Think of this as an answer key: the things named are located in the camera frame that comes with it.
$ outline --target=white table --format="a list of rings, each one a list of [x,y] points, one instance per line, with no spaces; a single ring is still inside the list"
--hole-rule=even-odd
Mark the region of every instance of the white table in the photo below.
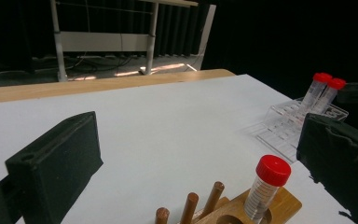
[[[161,206],[177,223],[189,192],[199,210],[215,181],[229,199],[251,187],[259,158],[273,152],[244,130],[287,100],[243,75],[0,103],[0,179],[11,155],[63,119],[95,111],[104,164],[63,223],[151,224]],[[288,223],[352,223],[300,162],[292,168],[285,187],[303,206]]]

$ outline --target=wooden peg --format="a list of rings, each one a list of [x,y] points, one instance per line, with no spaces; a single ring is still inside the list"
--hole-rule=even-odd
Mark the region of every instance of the wooden peg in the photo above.
[[[182,218],[180,224],[191,224],[191,220],[196,210],[197,203],[199,202],[199,195],[194,192],[191,192],[187,195],[187,200],[185,204],[185,209],[183,210]]]
[[[200,215],[200,219],[212,213],[214,207],[220,199],[220,195],[222,195],[223,189],[225,189],[225,185],[222,182],[214,182],[211,194],[209,195],[208,201],[206,202],[202,214]]]
[[[160,207],[156,212],[155,224],[167,224],[170,211],[165,207]]]

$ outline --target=floor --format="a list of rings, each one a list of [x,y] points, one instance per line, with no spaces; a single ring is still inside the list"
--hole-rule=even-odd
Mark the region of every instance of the floor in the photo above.
[[[146,65],[145,56],[85,56],[65,57],[64,60],[68,81],[142,76],[141,67]],[[153,60],[152,74],[200,70],[202,60],[203,55],[159,56]],[[34,74],[21,70],[13,71],[0,64],[0,87],[58,82],[58,65],[54,56],[33,61]]]

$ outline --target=dark background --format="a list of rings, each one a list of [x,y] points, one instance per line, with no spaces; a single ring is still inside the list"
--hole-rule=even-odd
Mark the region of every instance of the dark background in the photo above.
[[[290,98],[326,72],[358,82],[358,1],[207,1],[217,5],[201,69],[248,74]],[[358,105],[349,111],[358,129]]]
[[[57,0],[61,31],[148,34],[152,3],[138,0]],[[209,5],[160,4],[155,56],[198,54]],[[50,0],[0,0],[0,63],[8,69],[34,71],[33,57],[55,56]],[[113,52],[145,56],[145,52]],[[77,57],[84,52],[65,52]],[[88,52],[105,56],[106,52]]]

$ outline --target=wooden table edge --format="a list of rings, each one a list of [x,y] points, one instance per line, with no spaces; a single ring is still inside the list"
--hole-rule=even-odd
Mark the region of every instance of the wooden table edge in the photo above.
[[[200,70],[196,72],[166,73],[135,77],[101,78],[84,81],[54,82],[32,85],[0,87],[0,103],[37,99],[43,97],[78,94],[92,91],[110,91],[174,82],[188,82],[217,77],[232,77],[226,69]]]

